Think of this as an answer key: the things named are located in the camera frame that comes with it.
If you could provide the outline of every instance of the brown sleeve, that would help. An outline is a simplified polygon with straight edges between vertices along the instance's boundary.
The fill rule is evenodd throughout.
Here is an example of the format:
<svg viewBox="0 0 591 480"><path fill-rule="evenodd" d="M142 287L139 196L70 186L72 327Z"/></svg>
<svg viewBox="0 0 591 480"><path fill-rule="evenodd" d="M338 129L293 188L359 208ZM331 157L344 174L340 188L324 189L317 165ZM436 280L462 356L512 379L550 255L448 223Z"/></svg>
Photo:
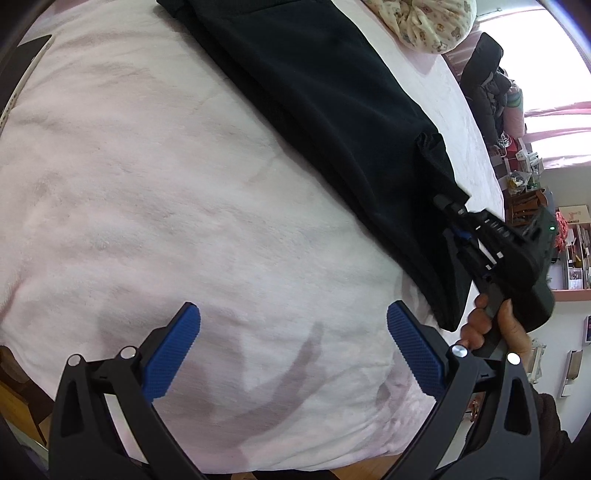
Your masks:
<svg viewBox="0 0 591 480"><path fill-rule="evenodd" d="M560 418L552 396L546 393L540 394L533 387L532 391L540 425L542 459L540 475L543 477L568 450L571 441L569 435L560 430Z"/></svg>

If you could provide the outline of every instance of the metal pin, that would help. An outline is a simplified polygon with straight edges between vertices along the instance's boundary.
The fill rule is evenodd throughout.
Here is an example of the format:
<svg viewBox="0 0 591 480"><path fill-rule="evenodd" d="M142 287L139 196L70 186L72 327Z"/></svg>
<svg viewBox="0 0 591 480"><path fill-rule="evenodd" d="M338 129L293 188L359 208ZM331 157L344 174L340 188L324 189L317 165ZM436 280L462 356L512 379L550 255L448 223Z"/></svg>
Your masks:
<svg viewBox="0 0 591 480"><path fill-rule="evenodd" d="M130 358L135 357L135 354L138 352L137 348L134 346L126 346L119 352L119 356L124 360L129 360Z"/></svg>
<svg viewBox="0 0 591 480"><path fill-rule="evenodd" d="M68 359L68 365L70 365L71 367L75 367L76 365L78 365L80 363L81 360L82 360L82 357L80 355L78 355L77 353L75 353L74 355L72 355Z"/></svg>
<svg viewBox="0 0 591 480"><path fill-rule="evenodd" d="M468 349L463 345L452 346L452 353L458 358L464 358L468 354Z"/></svg>
<svg viewBox="0 0 591 480"><path fill-rule="evenodd" d="M519 363L521 362L521 358L519 358L519 355L513 352L507 355L507 360L509 360L509 363L513 365L519 365Z"/></svg>

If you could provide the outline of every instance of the black coat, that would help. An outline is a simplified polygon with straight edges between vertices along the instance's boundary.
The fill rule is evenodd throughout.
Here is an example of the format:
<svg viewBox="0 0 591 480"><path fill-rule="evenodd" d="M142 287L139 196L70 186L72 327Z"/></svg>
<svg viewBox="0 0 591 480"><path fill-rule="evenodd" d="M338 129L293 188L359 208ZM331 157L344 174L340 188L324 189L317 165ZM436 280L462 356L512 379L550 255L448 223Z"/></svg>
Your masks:
<svg viewBox="0 0 591 480"><path fill-rule="evenodd" d="M490 35L483 33L460 80L460 88L486 145L497 145L499 142L503 131L502 113L511 88L511 81L499 67L502 56L501 46Z"/></svg>
<svg viewBox="0 0 591 480"><path fill-rule="evenodd" d="M357 26L330 0L158 1L324 175L439 325L455 330L470 278L433 197L467 196L437 128Z"/></svg>

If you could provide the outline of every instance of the bed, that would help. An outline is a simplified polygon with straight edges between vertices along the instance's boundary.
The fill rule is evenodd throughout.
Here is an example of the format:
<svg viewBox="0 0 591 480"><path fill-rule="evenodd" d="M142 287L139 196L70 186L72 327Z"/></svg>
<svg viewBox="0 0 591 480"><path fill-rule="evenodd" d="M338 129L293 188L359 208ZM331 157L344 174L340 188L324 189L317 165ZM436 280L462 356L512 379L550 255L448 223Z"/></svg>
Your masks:
<svg viewBox="0 0 591 480"><path fill-rule="evenodd" d="M385 312L402 299L435 325L423 295L155 2L72 3L27 34L55 41L0 137L0 343L55 395L69 355L139 345L192 301L202 332L154 405L200 470L402 452L433 401ZM468 207L502 215L445 61L335 4L437 125Z"/></svg>

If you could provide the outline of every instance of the shelf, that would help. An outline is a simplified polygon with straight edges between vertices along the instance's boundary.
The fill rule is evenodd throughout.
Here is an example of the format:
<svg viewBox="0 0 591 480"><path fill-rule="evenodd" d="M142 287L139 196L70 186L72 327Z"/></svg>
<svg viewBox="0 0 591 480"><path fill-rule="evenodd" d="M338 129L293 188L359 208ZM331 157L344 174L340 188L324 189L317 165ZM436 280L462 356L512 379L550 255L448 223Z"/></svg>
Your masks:
<svg viewBox="0 0 591 480"><path fill-rule="evenodd" d="M556 301L591 300L591 255L589 249L591 224L569 224L570 245L559 256L558 261L548 271L550 285ZM563 281L560 282L560 270Z"/></svg>
<svg viewBox="0 0 591 480"><path fill-rule="evenodd" d="M591 300L591 290L553 290L556 301L586 301Z"/></svg>

